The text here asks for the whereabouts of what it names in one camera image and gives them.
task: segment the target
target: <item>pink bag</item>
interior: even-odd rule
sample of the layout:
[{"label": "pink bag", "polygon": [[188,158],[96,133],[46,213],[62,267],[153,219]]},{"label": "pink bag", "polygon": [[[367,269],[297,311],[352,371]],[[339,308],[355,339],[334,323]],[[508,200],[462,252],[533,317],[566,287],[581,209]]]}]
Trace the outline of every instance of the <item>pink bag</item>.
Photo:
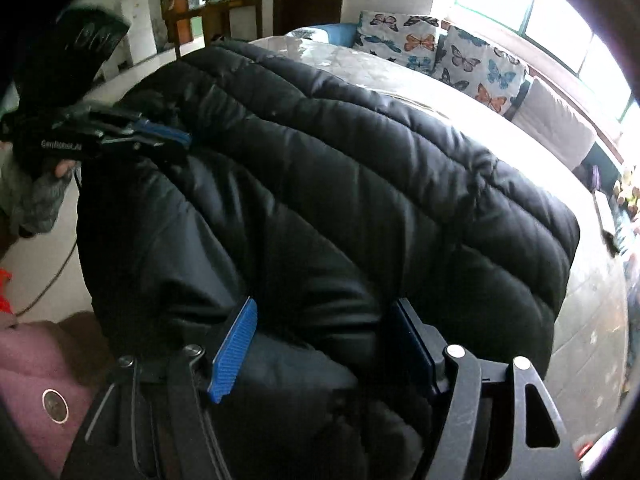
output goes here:
[{"label": "pink bag", "polygon": [[89,312],[58,324],[0,330],[0,399],[56,477],[111,365],[106,340]]}]

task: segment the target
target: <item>metal bolt head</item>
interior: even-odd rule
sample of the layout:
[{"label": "metal bolt head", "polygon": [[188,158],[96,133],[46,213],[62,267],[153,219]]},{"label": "metal bolt head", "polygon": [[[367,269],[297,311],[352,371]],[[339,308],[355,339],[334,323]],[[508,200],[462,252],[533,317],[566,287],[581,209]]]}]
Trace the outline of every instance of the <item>metal bolt head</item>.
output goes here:
[{"label": "metal bolt head", "polygon": [[456,359],[460,359],[465,356],[465,349],[460,345],[449,345],[447,346],[447,354]]},{"label": "metal bolt head", "polygon": [[513,365],[520,370],[529,370],[529,368],[531,368],[531,361],[526,357],[519,355],[518,357],[513,358]]},{"label": "metal bolt head", "polygon": [[133,357],[130,355],[123,355],[118,359],[118,366],[121,368],[129,368],[133,364]]},{"label": "metal bolt head", "polygon": [[184,352],[189,357],[196,357],[202,354],[202,347],[199,345],[187,345],[184,347]]}]

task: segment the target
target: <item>gray glove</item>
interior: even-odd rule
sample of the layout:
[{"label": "gray glove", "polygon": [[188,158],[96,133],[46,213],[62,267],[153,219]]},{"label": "gray glove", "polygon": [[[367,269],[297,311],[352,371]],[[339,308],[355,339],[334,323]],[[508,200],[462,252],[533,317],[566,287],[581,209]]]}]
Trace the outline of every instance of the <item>gray glove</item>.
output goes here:
[{"label": "gray glove", "polygon": [[50,232],[58,219],[72,173],[67,171],[58,178],[48,172],[34,182],[7,149],[0,168],[0,208],[9,218],[11,234],[18,235],[20,227],[32,234]]}]

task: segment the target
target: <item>black puffer jacket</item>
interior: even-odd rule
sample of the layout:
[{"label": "black puffer jacket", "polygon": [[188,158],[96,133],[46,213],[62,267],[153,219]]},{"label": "black puffer jacket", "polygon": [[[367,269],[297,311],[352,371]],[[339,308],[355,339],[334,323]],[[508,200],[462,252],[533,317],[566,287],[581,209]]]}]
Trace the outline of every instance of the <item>black puffer jacket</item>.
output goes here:
[{"label": "black puffer jacket", "polygon": [[484,147],[248,44],[171,63],[124,105],[193,149],[183,168],[85,165],[86,284],[118,353],[181,344],[161,316],[208,326],[255,297],[260,333],[219,415],[238,478],[410,476],[428,422],[389,388],[395,298],[477,356],[546,371],[577,221]]}]

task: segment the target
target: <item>orange object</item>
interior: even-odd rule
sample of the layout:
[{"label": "orange object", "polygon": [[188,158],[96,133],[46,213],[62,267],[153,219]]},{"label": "orange object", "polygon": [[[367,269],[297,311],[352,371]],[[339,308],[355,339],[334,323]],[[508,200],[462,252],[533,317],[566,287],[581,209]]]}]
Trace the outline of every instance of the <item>orange object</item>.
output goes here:
[{"label": "orange object", "polygon": [[593,447],[593,442],[587,442],[584,446],[582,446],[577,452],[576,456],[578,460],[580,460],[583,456],[587,454],[587,451]]},{"label": "orange object", "polygon": [[9,300],[4,297],[4,286],[11,280],[12,274],[8,270],[0,269],[0,312],[7,312],[12,314],[11,304]]}]

